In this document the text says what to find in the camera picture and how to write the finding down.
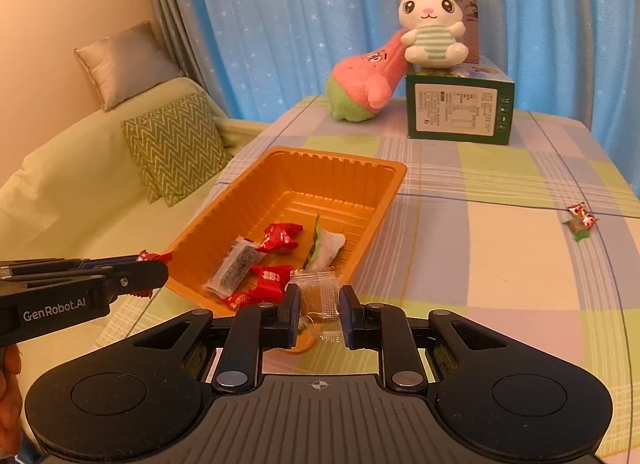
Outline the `person left hand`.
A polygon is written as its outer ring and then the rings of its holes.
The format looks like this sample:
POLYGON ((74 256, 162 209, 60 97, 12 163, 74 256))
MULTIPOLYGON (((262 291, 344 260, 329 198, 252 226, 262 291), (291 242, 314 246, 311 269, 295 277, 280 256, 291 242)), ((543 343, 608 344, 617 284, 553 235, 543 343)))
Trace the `person left hand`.
POLYGON ((23 398, 17 381, 21 372, 20 351, 16 345, 11 345, 1 358, 1 458, 16 455, 21 449, 23 398))

